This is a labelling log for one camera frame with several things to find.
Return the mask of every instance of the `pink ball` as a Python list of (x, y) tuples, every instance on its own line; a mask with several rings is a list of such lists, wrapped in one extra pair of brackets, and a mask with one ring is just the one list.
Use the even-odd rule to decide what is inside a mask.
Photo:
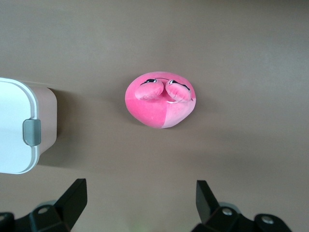
[(197, 100), (187, 79), (170, 72), (150, 72), (129, 85), (125, 101), (138, 121), (153, 128), (168, 128), (184, 120)]

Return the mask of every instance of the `plastic storage box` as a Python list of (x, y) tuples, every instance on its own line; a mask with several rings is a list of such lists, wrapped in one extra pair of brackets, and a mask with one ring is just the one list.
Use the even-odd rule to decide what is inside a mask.
[(57, 100), (46, 87), (0, 77), (0, 173), (22, 174), (56, 141)]

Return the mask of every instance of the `white lid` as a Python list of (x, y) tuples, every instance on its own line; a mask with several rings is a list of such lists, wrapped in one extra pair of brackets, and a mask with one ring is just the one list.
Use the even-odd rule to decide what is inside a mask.
[(38, 144), (27, 138), (40, 139), (40, 127), (28, 130), (33, 123), (27, 119), (40, 122), (36, 96), (25, 84), (0, 77), (0, 173), (25, 173), (38, 162)]

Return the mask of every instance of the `plush toy eye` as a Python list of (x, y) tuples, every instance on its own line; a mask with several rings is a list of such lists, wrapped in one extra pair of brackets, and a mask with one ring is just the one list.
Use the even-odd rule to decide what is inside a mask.
[(186, 88), (188, 89), (188, 91), (191, 92), (191, 89), (189, 89), (189, 87), (186, 86), (186, 85), (180, 84), (180, 83), (178, 83), (178, 82), (175, 81), (175, 80), (171, 80), (171, 81), (169, 82), (169, 84), (174, 84), (174, 83), (177, 83), (177, 84), (179, 84), (179, 85), (182, 85), (182, 86), (186, 87)]
[(150, 82), (152, 82), (152, 83), (156, 83), (157, 82), (157, 80), (156, 79), (148, 79), (147, 81), (145, 81), (144, 83), (142, 83), (142, 84), (146, 84), (146, 83), (150, 83)]

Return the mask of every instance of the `beige floor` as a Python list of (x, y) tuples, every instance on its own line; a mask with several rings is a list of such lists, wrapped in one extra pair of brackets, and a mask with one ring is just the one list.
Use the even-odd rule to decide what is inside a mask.
[[(308, 15), (308, 1), (0, 0), (0, 76), (53, 89), (59, 110), (39, 164), (0, 174), (0, 211), (21, 217), (86, 178), (73, 231), (189, 232), (204, 179), (249, 219), (307, 231)], [(126, 110), (127, 86), (153, 71), (195, 87), (170, 129)]]

